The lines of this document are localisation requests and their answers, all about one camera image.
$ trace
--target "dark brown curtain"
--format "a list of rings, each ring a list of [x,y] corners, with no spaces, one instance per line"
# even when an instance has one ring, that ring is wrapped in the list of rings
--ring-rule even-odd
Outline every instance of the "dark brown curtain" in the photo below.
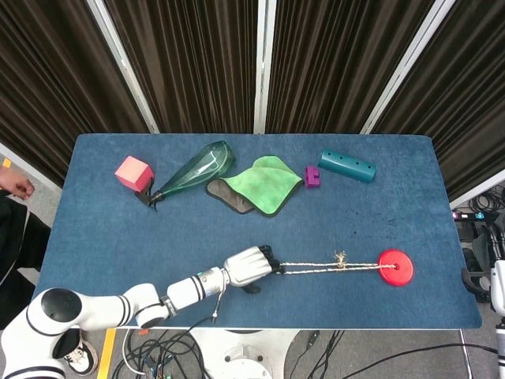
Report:
[[[0,2],[0,143],[62,184],[81,133],[145,132],[85,2]]]
[[[267,133],[359,133],[431,0],[278,0]]]
[[[106,0],[159,128],[251,133],[257,0]]]
[[[431,136],[450,199],[505,169],[505,2],[456,2],[373,132]]]

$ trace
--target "green cloth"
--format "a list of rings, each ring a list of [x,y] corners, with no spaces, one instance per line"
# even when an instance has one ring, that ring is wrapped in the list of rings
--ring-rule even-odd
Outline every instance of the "green cloth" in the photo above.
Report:
[[[238,213],[246,213],[249,202],[265,216],[275,216],[303,181],[277,156],[262,156],[252,167],[232,178],[207,184],[207,192]],[[243,200],[237,208],[237,197]]]

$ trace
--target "sneaker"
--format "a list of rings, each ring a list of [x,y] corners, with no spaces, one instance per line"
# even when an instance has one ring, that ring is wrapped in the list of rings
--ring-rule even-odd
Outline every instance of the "sneaker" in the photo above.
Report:
[[[91,374],[98,366],[98,355],[95,348],[89,342],[84,341],[82,336],[75,350],[65,355],[63,359],[74,373],[82,377]]]

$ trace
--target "red disc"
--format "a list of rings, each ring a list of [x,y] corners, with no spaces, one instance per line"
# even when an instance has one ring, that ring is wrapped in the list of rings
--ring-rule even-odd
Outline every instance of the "red disc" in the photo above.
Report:
[[[405,286],[413,278],[412,261],[400,250],[389,249],[380,254],[379,265],[395,265],[395,268],[379,268],[382,279],[391,286]]]

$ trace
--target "blue felt surface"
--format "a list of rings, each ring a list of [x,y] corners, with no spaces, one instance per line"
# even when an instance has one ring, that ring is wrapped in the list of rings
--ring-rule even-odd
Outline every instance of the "blue felt surface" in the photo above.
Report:
[[[154,190],[206,144],[225,140],[230,175],[274,154],[303,176],[325,148],[377,165],[371,184],[321,170],[321,187],[300,187],[281,212],[239,215],[204,186],[141,204],[114,177],[127,155],[151,165]],[[477,328],[477,305],[462,285],[464,266],[432,143],[419,136],[132,135],[79,137],[36,293],[67,287],[116,295],[138,283],[166,286],[247,247],[271,245],[281,261],[375,262],[386,249],[410,255],[415,277],[392,287],[373,272],[269,276],[258,295],[226,292],[216,326],[242,328]],[[210,315],[207,298],[170,320],[190,326]]]

